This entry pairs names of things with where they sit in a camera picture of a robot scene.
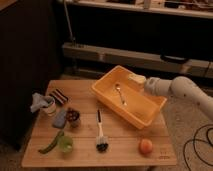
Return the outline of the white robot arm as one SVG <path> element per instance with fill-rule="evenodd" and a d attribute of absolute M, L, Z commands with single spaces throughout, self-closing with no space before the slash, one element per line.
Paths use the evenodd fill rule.
<path fill-rule="evenodd" d="M 128 79 L 138 84 L 153 96 L 173 96 L 194 103 L 213 121 L 213 97 L 207 95 L 191 79 L 178 76 L 172 80 L 159 77 L 146 78 L 138 74 L 129 74 Z"/>

